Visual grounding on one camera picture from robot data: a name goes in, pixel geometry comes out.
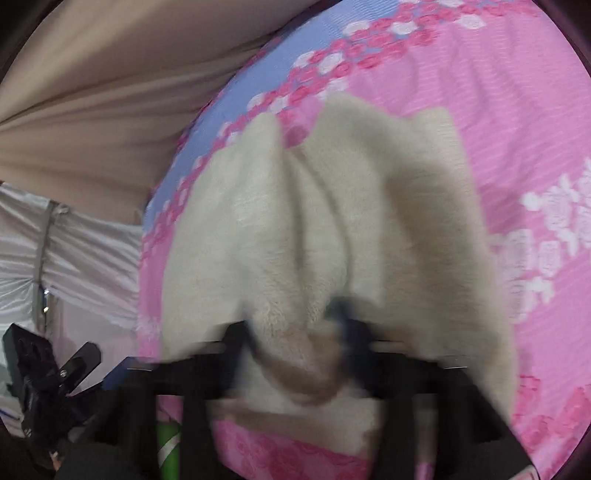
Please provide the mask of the beige knit heart sweater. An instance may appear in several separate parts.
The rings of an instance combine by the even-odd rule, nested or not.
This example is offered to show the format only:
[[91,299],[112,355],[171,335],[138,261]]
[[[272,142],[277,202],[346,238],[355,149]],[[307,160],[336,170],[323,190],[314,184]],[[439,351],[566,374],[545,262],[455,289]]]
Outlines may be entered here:
[[344,366],[342,299],[407,354],[464,363],[503,417],[516,347],[465,150],[449,112],[394,117],[338,94],[287,147],[252,120],[198,176],[163,274],[160,355],[245,319],[256,352],[214,415],[334,452],[369,453],[381,423]]

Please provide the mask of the green bottle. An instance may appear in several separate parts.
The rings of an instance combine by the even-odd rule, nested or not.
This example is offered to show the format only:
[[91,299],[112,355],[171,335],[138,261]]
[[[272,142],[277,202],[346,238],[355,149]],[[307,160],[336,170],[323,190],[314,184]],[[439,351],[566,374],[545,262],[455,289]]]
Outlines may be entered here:
[[157,439],[161,478],[178,480],[180,425],[175,421],[158,422]]

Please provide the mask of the white satin curtain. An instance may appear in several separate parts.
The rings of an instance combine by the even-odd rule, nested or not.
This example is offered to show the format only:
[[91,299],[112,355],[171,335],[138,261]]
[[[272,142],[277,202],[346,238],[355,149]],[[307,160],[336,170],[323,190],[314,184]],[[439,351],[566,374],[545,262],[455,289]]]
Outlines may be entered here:
[[59,364],[86,342],[99,383],[136,352],[141,230],[1,186],[1,328],[17,324],[48,338]]

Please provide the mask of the beige curtain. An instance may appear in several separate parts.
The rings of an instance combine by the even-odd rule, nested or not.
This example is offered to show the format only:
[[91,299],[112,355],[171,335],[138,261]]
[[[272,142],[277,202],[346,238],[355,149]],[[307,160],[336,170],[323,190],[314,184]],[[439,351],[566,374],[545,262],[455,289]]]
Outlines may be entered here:
[[5,1],[1,179],[140,223],[198,111],[304,1]]

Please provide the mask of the pink floral bed sheet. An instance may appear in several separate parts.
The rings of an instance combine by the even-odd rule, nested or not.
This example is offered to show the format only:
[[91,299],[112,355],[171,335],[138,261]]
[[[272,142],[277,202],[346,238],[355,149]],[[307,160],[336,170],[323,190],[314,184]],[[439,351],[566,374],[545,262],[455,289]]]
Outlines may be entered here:
[[590,423],[590,79],[531,1],[342,1],[270,41],[186,131],[150,201],[138,352],[159,353],[175,223],[211,155],[270,111],[304,139],[325,96],[447,108],[468,151],[515,324],[515,430],[544,479]]

